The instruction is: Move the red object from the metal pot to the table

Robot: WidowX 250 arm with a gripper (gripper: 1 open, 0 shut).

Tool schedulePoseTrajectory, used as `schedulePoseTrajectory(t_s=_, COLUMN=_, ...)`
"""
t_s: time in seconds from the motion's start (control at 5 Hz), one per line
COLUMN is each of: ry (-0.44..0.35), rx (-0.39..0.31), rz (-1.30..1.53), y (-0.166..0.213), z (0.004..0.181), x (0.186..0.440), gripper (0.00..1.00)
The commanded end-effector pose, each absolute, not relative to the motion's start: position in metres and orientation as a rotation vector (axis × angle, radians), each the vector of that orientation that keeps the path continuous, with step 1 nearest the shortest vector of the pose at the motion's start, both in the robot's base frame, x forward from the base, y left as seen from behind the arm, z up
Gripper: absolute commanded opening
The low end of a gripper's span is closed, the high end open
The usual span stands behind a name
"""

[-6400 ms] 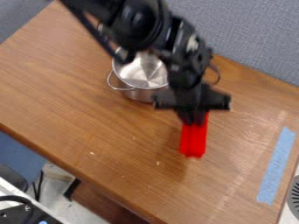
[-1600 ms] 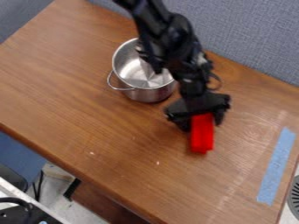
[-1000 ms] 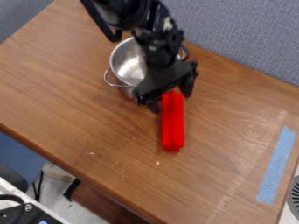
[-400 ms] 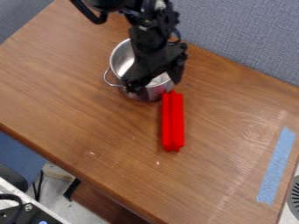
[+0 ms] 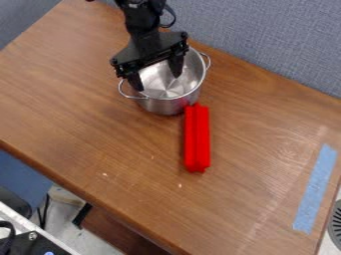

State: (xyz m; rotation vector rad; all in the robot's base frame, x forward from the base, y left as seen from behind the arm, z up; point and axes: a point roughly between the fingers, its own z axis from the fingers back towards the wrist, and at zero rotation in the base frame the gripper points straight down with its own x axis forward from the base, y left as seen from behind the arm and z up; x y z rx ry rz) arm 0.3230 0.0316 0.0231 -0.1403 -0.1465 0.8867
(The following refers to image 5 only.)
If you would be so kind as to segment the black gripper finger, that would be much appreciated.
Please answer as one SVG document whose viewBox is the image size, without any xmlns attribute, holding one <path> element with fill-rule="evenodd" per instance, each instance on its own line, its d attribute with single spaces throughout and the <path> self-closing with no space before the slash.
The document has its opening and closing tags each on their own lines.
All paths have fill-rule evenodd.
<svg viewBox="0 0 341 255">
<path fill-rule="evenodd" d="M 132 86 L 132 88 L 137 91 L 141 92 L 144 90 L 140 74 L 137 72 L 131 72 L 127 74 L 127 79 L 128 82 Z"/>
<path fill-rule="evenodd" d="M 181 74 L 183 54 L 173 55 L 168 58 L 169 71 L 175 78 Z"/>
</svg>

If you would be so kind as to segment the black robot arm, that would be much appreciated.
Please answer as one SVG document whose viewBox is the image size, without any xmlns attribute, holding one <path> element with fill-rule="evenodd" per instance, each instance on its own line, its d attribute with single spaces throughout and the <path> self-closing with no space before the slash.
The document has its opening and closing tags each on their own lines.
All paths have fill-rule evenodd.
<svg viewBox="0 0 341 255">
<path fill-rule="evenodd" d="M 127 79 L 132 88 L 141 92 L 144 85 L 140 70 L 161 61 L 169 65 L 175 78 L 181 74 L 183 58 L 188 51 L 187 32 L 161 32 L 172 26 L 175 12 L 167 0 L 113 0 L 125 18 L 129 33 L 128 45 L 110 59 L 116 76 Z"/>
</svg>

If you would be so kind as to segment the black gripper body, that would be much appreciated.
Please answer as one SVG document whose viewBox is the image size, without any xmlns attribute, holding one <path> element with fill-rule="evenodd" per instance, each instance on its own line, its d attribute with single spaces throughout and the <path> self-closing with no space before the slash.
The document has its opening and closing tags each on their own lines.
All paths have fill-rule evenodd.
<svg viewBox="0 0 341 255">
<path fill-rule="evenodd" d="M 131 72 L 139 72 L 143 68 L 168 61 L 173 55 L 188 51 L 187 32 L 161 32 L 159 29 L 128 30 L 128 45 L 110 59 L 116 76 L 125 78 Z"/>
</svg>

